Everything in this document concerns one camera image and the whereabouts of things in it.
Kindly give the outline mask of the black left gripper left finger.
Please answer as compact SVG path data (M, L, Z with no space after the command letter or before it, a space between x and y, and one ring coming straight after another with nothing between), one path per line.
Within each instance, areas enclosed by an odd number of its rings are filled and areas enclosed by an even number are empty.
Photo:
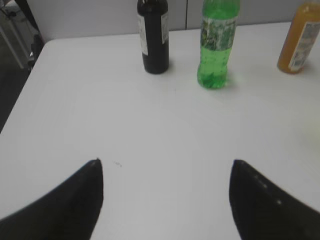
M88 161L56 188L0 220L2 240L89 240L104 201L100 159Z

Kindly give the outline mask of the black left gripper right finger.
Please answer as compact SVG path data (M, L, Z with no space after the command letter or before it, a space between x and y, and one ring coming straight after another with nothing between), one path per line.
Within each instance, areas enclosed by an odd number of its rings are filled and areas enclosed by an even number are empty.
M318 240L320 213L278 187L244 160L229 181L232 217L242 240Z

